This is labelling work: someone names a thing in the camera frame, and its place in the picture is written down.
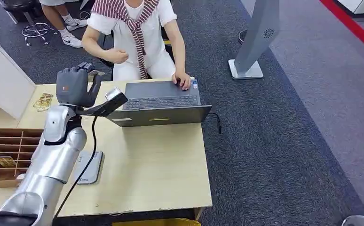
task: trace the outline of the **gold card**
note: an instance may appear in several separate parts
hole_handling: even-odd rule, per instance
[[[6,168],[14,168],[16,162],[10,156],[0,156],[0,165]]]
[[[50,107],[52,97],[52,94],[43,93],[39,100],[34,103],[33,107],[36,108],[39,112],[46,111]]]

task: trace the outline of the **power cord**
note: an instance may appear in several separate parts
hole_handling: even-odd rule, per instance
[[[79,13],[79,18],[80,18],[81,20],[88,19],[90,16],[91,16],[91,14],[90,14],[90,13],[88,13],[88,12],[86,12],[86,11],[82,11],[82,12],[80,12],[80,13]]]
[[[66,203],[68,197],[70,196],[72,190],[74,189],[75,185],[77,185],[79,179],[81,179],[82,175],[84,174],[84,172],[87,170],[89,164],[91,163],[91,161],[94,159],[95,153],[96,153],[96,134],[95,134],[95,123],[96,123],[96,119],[97,116],[94,117],[94,121],[92,122],[92,135],[94,137],[94,150],[92,152],[91,158],[89,159],[87,165],[85,166],[85,168],[82,170],[82,172],[80,173],[80,175],[78,176],[78,178],[75,180],[74,184],[71,186],[69,192],[67,193],[66,197],[64,198],[62,204],[60,205],[59,209],[57,210],[55,216],[53,217],[53,220],[57,219],[57,216],[59,215],[60,211],[62,210],[62,207],[64,206],[64,204]]]
[[[215,112],[210,112],[208,114],[214,114],[215,116],[217,116],[217,126],[218,126],[218,133],[221,134],[222,133],[222,125],[221,125],[221,120],[219,118],[219,115]]]

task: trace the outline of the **wooden organizer tray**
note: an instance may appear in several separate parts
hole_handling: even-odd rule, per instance
[[[0,187],[13,187],[16,183],[12,181],[17,184],[21,181],[16,178],[27,172],[42,132],[42,129],[0,129],[0,156],[10,156],[16,162],[12,168],[0,164]]]

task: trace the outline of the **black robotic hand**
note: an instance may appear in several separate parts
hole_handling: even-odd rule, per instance
[[[60,104],[92,107],[101,85],[101,77],[95,76],[89,91],[88,73],[95,67],[91,63],[81,63],[72,68],[64,68],[57,73],[56,97]]]

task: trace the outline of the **white sneaker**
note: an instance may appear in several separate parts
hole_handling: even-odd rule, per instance
[[[87,20],[78,20],[76,18],[74,18],[73,20],[74,21],[73,21],[72,24],[66,23],[67,24],[67,29],[69,31],[74,31],[77,28],[85,27],[87,25]]]
[[[68,46],[72,46],[74,48],[81,48],[82,47],[81,40],[77,39],[71,33],[68,33],[67,35],[62,36],[62,40],[63,40],[63,43],[68,45]]]

